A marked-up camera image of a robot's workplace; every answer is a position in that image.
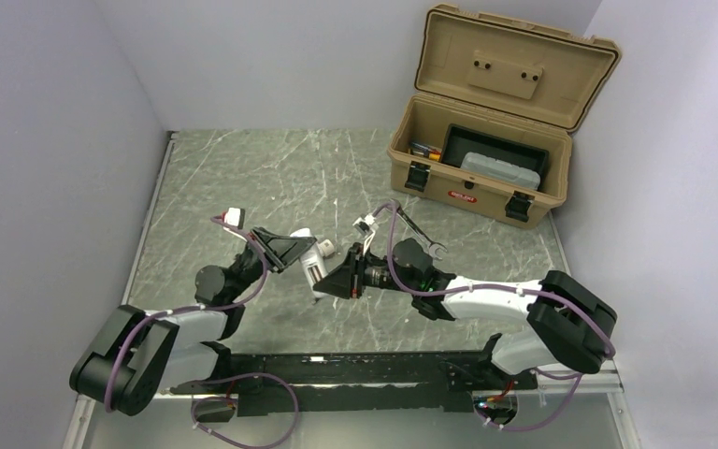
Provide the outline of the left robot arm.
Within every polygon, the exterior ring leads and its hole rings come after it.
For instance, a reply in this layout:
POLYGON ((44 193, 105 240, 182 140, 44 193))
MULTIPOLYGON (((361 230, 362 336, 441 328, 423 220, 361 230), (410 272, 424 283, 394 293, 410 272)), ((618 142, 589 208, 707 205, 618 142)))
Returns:
POLYGON ((157 392, 182 384, 224 390, 232 376, 231 352, 221 342, 237 331, 246 302, 259 295, 268 274, 283 272, 318 247, 304 231, 282 236, 255 227, 240 236, 245 246, 230 266, 197 271, 193 304, 115 309, 74 365, 70 388, 128 416, 143 411, 157 392))

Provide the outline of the white plastic pipe elbow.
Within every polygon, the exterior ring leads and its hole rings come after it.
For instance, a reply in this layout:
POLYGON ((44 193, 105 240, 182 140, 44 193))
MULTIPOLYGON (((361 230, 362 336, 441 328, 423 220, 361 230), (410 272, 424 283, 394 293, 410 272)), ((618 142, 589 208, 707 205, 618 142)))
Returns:
POLYGON ((336 253, 334 243, 329 239, 324 239, 318 243, 318 251, 323 259, 328 259, 336 253))

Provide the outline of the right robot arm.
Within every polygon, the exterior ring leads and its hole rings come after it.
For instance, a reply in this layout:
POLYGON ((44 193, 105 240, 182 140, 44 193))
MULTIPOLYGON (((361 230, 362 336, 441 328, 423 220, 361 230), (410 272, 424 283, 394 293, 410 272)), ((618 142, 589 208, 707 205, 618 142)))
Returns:
POLYGON ((355 243, 340 265, 312 285, 343 299, 357 299, 368 287, 410 294, 412 307, 432 321, 491 319, 519 326, 515 333, 494 335, 483 350, 478 375, 490 388, 553 363, 595 374, 615 354, 610 337, 616 311, 564 271, 528 282, 475 281, 437 269, 416 240, 405 239, 387 257, 355 243))

